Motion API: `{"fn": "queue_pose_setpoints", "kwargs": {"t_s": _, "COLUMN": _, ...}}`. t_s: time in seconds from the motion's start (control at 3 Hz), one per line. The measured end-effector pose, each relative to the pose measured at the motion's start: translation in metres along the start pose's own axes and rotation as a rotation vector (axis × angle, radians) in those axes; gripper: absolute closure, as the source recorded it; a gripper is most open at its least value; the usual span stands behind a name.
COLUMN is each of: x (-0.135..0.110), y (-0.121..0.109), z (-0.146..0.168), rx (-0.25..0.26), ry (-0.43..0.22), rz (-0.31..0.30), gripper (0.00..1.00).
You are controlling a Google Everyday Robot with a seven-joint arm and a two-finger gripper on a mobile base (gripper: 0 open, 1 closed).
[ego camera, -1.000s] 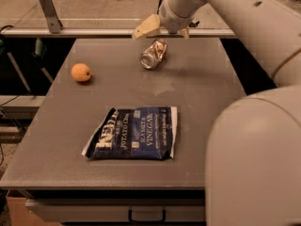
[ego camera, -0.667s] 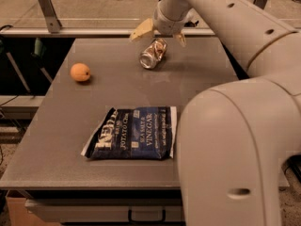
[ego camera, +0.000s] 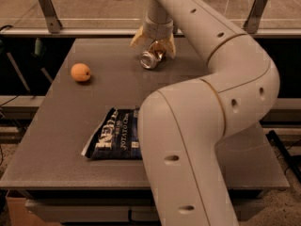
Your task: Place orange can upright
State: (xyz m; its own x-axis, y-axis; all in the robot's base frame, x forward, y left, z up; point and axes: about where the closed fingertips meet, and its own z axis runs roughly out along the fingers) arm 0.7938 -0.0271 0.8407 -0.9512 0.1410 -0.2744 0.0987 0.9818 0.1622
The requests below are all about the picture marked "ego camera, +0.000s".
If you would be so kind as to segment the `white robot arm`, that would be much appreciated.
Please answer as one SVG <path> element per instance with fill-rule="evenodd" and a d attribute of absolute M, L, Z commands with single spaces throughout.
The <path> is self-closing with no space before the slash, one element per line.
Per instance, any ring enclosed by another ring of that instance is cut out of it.
<path fill-rule="evenodd" d="M 279 75 L 243 29 L 202 0 L 150 0 L 159 38 L 170 17 L 210 74 L 150 94 L 137 132 L 162 226 L 239 226 L 215 146 L 257 123 L 274 105 Z"/>

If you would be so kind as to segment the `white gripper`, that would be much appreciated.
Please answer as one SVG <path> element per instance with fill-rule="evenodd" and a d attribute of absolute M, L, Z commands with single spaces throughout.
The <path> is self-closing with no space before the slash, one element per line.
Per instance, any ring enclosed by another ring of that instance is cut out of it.
<path fill-rule="evenodd" d="M 130 47 L 143 46 L 153 40 L 161 40 L 166 54 L 171 58 L 176 56 L 173 35 L 173 20 L 164 7 L 156 0 L 150 0 L 142 26 L 136 31 Z"/>

